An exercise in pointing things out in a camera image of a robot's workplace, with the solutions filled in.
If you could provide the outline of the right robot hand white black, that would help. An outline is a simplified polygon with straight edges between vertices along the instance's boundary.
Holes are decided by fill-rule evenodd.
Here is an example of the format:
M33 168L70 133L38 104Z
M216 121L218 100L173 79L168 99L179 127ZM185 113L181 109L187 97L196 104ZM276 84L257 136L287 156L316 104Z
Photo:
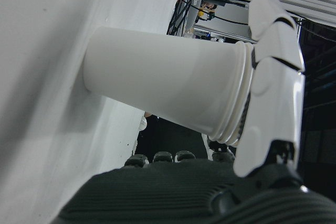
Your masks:
M131 156L91 177L54 223L335 223L335 203L297 173L304 63L278 0L252 0L255 44L100 27L84 63L88 90L201 132L190 152Z

